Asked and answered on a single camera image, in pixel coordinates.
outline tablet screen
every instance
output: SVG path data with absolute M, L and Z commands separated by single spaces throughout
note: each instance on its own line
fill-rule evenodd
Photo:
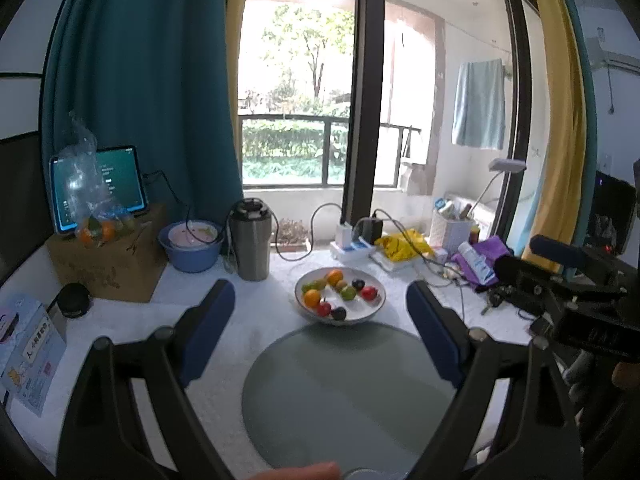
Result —
M 146 207 L 136 149 L 133 146 L 98 150 L 98 165 L 105 183 L 112 195 L 129 212 L 143 210 Z M 51 160 L 51 189 L 53 194 L 54 215 L 57 231 L 64 233 L 76 228 L 65 197 L 65 175 L 62 160 Z

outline yellow plastic bag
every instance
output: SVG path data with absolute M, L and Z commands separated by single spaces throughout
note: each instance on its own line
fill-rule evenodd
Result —
M 408 229 L 406 231 L 406 235 L 414 244 L 415 248 L 421 253 L 434 254 L 433 250 L 429 247 L 429 244 L 418 231 L 415 229 Z M 402 233 L 383 236 L 376 240 L 376 245 L 384 249 L 385 256 L 392 262 L 403 262 L 417 256 L 414 248 L 409 245 Z

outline blue box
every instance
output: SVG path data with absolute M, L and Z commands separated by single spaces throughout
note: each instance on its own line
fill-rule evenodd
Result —
M 0 305 L 0 383 L 37 416 L 65 348 L 39 301 L 15 294 Z

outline purple cloth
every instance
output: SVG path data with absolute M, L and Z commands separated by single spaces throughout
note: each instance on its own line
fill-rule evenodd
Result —
M 507 246 L 502 243 L 502 240 L 500 240 L 497 235 L 487 238 L 484 242 L 478 242 L 472 247 L 478 252 L 478 254 L 486 258 L 486 264 L 492 269 L 494 268 L 495 261 L 500 258 L 500 256 L 509 254 Z M 478 277 L 475 272 L 473 272 L 471 267 L 469 267 L 469 264 L 460 253 L 454 254 L 452 260 L 460 266 L 462 274 L 465 275 L 465 278 L 469 283 L 480 285 L 480 281 L 478 281 Z M 494 283 L 498 283 L 498 278 L 495 276 L 485 283 L 484 286 L 493 285 Z

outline orange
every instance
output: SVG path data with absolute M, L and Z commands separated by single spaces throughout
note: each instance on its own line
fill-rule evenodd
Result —
M 116 224 L 111 220 L 102 222 L 102 243 L 110 242 L 116 237 Z
M 85 247 L 89 247 L 94 243 L 94 239 L 91 237 L 91 231 L 89 231 L 89 229 L 87 229 L 86 227 L 80 229 L 78 238 L 80 238 L 82 245 L 84 245 Z
M 334 269 L 331 272 L 329 272 L 326 276 L 326 282 L 331 285 L 331 286 L 335 286 L 336 283 L 338 283 L 341 279 L 344 278 L 344 276 L 342 275 L 342 271 L 338 270 L 338 269 Z
M 311 290 L 305 292 L 305 295 L 302 299 L 305 302 L 306 306 L 308 306 L 309 308 L 315 308 L 320 303 L 321 297 L 320 293 L 312 288 Z

